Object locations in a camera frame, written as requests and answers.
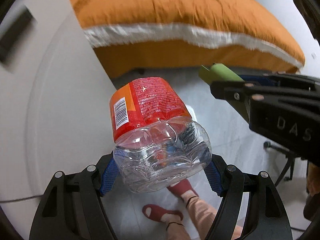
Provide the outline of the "black tripod stand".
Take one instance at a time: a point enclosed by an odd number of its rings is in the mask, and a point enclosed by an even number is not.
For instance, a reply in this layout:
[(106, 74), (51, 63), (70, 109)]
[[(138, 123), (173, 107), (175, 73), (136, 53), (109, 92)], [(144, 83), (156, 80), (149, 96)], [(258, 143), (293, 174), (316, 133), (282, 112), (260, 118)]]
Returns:
[(282, 182), (291, 181), (295, 170), (296, 155), (292, 151), (268, 140), (263, 143), (263, 148), (266, 152), (277, 155), (275, 163), (279, 168), (279, 176), (274, 183), (275, 187)]

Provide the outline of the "orange bed with white trim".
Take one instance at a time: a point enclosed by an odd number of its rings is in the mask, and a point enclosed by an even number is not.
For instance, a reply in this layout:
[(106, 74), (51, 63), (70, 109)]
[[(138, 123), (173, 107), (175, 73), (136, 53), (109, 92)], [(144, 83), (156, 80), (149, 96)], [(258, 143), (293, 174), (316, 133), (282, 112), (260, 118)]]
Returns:
[(256, 0), (70, 0), (111, 78), (134, 69), (222, 63), (295, 73), (304, 53)]

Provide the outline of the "clear bottle with red label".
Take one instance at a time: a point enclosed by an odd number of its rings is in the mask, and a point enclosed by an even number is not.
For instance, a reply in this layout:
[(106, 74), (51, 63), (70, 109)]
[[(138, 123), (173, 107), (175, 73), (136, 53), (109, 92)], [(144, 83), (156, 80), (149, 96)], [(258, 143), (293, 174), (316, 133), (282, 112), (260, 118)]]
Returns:
[(205, 129), (161, 77), (135, 79), (110, 99), (113, 158), (134, 193), (159, 191), (202, 171), (212, 160)]

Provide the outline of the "green sponge block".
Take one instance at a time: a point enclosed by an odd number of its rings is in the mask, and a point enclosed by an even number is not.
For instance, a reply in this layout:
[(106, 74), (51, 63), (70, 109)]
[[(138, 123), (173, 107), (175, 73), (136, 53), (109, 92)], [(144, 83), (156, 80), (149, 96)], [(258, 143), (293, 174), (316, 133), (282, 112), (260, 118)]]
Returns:
[(213, 82), (244, 82), (240, 76), (221, 63), (215, 63), (209, 68), (201, 66), (199, 77), (208, 85)]

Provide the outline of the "white square trash bin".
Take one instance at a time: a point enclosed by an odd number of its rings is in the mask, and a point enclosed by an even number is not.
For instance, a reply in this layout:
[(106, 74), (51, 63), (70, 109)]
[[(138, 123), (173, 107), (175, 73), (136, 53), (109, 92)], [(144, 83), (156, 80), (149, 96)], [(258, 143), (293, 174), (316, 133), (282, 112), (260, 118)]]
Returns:
[(195, 114), (195, 111), (194, 111), (193, 107), (191, 107), (190, 105), (186, 105), (185, 107), (188, 110), (192, 120), (197, 122), (197, 117), (196, 117), (196, 114)]

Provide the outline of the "white bedside cabinet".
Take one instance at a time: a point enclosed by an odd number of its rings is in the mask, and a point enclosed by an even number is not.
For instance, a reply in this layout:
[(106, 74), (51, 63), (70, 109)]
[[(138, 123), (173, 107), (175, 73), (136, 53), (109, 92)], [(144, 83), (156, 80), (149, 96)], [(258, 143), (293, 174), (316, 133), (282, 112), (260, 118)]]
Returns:
[(111, 152), (115, 88), (69, 0), (17, 0), (1, 29), (24, 8), (32, 25), (1, 64), (1, 208), (26, 239), (53, 174)]

